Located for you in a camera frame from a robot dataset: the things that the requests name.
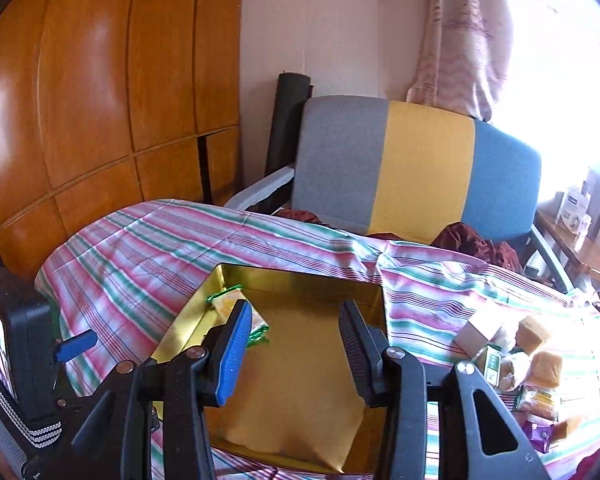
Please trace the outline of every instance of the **tablecloth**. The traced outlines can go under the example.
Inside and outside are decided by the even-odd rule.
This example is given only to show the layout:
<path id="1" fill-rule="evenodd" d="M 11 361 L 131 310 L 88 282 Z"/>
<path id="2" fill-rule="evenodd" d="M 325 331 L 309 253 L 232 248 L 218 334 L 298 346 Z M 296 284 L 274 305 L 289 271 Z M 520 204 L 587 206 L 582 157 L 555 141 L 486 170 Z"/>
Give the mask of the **tablecloth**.
<path id="1" fill-rule="evenodd" d="M 63 338 L 89 328 L 98 345 L 68 364 L 79 395 L 93 392 L 122 360 L 152 354 L 175 316 L 221 262 L 326 274 L 382 286 L 388 338 L 423 362 L 452 364 L 464 353 L 454 335 L 489 302 L 502 319 L 532 313 L 550 323 L 550 349 L 564 357 L 562 412 L 583 426 L 542 457 L 554 479 L 568 478 L 600 446 L 600 314 L 470 256 L 375 240 L 314 224 L 179 200 L 127 207 L 85 227 L 57 248 L 36 288 L 60 309 Z M 508 406 L 512 396 L 502 396 Z M 427 478 L 438 474 L 435 405 L 429 406 Z M 214 450 L 221 478 L 314 478 Z M 152 473 L 164 478 L 162 430 L 152 438 Z"/>

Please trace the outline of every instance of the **hand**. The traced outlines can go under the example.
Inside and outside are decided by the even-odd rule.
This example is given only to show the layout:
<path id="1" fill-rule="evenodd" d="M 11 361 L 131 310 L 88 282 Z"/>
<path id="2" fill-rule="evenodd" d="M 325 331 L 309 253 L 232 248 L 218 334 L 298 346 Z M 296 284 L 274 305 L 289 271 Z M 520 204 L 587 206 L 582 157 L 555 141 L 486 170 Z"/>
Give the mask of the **hand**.
<path id="1" fill-rule="evenodd" d="M 0 451 L 0 474 L 4 480 L 18 480 L 18 477 L 11 470 L 7 457 Z"/>

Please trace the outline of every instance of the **gold tray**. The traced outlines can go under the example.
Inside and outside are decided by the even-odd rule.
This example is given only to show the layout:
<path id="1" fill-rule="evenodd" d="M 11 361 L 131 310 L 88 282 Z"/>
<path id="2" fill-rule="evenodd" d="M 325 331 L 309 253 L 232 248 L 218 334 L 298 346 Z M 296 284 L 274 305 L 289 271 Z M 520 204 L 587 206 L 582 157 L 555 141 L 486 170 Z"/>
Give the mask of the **gold tray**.
<path id="1" fill-rule="evenodd" d="M 152 357 L 165 362 L 202 343 L 208 330 L 220 324 L 206 298 L 237 284 L 269 324 L 269 343 L 247 349 L 227 404 L 205 409 L 212 446 L 307 472 L 372 473 L 384 410 L 366 408 L 356 393 L 338 330 L 338 308 L 345 300 L 355 300 L 366 322 L 386 332 L 382 288 L 288 270 L 219 264 Z"/>

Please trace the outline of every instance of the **white wall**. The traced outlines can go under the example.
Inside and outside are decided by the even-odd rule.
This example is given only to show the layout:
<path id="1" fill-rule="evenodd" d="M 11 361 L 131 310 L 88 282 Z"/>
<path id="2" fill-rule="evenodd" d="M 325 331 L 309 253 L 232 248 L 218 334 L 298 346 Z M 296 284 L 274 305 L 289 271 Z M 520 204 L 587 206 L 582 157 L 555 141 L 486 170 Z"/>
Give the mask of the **white wall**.
<path id="1" fill-rule="evenodd" d="M 429 0 L 242 0 L 240 124 L 245 184 L 264 174 L 280 72 L 312 79 L 314 96 L 403 100 Z"/>

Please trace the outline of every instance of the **purple snack package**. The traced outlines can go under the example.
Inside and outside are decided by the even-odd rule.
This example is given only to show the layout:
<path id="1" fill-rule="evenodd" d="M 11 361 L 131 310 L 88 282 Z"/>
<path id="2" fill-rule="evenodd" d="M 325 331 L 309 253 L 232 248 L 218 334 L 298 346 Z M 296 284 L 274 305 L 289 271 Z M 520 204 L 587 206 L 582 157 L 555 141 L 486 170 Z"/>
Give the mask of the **purple snack package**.
<path id="1" fill-rule="evenodd" d="M 554 432 L 553 426 L 541 426 L 529 420 L 525 421 L 522 431 L 531 442 L 531 447 L 540 453 L 549 451 L 549 440 Z"/>

